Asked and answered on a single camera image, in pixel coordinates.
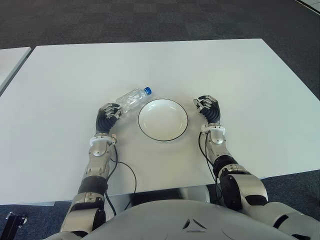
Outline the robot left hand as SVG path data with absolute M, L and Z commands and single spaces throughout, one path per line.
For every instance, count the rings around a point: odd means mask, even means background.
M 96 133 L 109 134 L 122 114 L 123 108 L 116 103 L 106 103 L 100 107 L 95 122 Z

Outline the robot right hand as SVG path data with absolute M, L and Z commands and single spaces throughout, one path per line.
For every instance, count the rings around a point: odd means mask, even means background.
M 202 95 L 193 100 L 194 105 L 209 124 L 220 123 L 221 112 L 219 102 L 211 95 Z

